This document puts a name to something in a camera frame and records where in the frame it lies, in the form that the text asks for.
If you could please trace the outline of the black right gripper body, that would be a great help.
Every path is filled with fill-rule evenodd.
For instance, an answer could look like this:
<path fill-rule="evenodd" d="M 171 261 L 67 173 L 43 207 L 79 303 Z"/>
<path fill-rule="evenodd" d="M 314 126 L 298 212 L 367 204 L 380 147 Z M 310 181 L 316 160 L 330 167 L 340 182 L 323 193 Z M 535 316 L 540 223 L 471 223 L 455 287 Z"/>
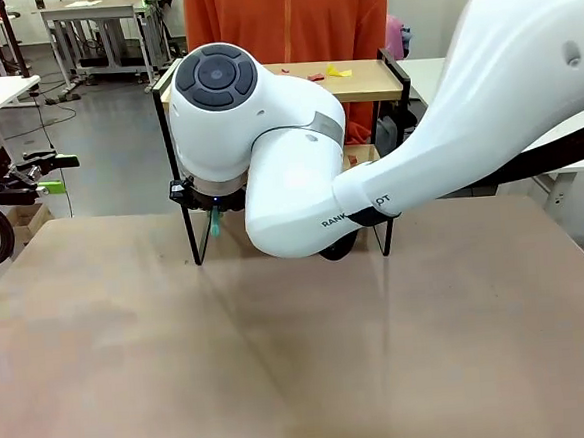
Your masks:
<path fill-rule="evenodd" d="M 191 210 L 212 211 L 216 208 L 219 212 L 240 212 L 245 207 L 244 189 L 227 194 L 226 196 L 204 195 L 198 192 L 192 193 Z"/>

